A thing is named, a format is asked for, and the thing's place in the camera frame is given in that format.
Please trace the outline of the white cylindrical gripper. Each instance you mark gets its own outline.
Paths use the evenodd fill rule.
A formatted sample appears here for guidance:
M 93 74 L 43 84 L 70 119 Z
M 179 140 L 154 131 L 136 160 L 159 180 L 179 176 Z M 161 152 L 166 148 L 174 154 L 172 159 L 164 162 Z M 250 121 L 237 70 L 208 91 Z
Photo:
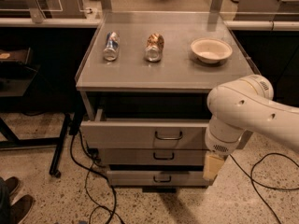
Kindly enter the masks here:
M 244 130 L 212 116 L 206 127 L 205 142 L 208 151 L 205 155 L 203 178 L 212 181 L 224 164 L 220 155 L 229 155 L 238 147 Z

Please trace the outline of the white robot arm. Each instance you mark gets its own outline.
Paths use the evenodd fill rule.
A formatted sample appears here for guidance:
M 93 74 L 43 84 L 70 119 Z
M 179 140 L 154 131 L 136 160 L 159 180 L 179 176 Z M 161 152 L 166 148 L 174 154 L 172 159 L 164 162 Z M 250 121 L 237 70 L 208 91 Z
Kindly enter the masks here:
M 205 180 L 215 179 L 246 131 L 299 151 L 299 108 L 277 103 L 273 95 L 271 83 L 260 75 L 223 83 L 209 92 L 206 103 L 212 117 L 205 133 Z

